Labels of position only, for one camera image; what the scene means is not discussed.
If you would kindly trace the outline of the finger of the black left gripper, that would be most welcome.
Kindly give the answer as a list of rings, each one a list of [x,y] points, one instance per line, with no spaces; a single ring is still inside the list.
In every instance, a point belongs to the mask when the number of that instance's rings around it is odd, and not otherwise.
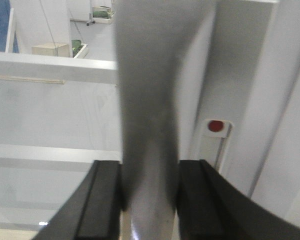
[[[34,239],[119,239],[120,172],[119,161],[95,160],[78,188]]]
[[[265,210],[205,160],[179,162],[182,240],[300,240],[300,228]]]

